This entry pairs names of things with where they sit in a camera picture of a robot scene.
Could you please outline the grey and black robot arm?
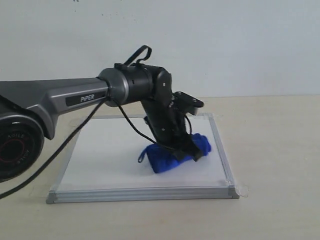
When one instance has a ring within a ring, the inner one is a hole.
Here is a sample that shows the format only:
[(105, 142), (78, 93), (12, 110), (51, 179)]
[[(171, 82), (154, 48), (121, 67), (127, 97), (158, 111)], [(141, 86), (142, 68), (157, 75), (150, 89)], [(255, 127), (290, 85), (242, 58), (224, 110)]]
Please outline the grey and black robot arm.
[(2, 81), (0, 84), (0, 179), (13, 179), (39, 157), (45, 139), (53, 139), (58, 117), (103, 102), (119, 107), (140, 102), (155, 141), (178, 160), (197, 161), (204, 152), (186, 130), (186, 114), (204, 104), (172, 91), (163, 67), (116, 63), (94, 78)]

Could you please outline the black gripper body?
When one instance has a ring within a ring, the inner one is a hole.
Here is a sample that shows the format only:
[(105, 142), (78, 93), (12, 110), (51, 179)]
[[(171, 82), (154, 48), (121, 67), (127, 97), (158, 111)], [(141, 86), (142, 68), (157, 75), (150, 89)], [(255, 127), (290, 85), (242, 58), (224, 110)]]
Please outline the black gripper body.
[(190, 135), (186, 130), (186, 114), (175, 108), (174, 97), (150, 97), (141, 104), (146, 113), (144, 120), (156, 143), (168, 150), (186, 150)]

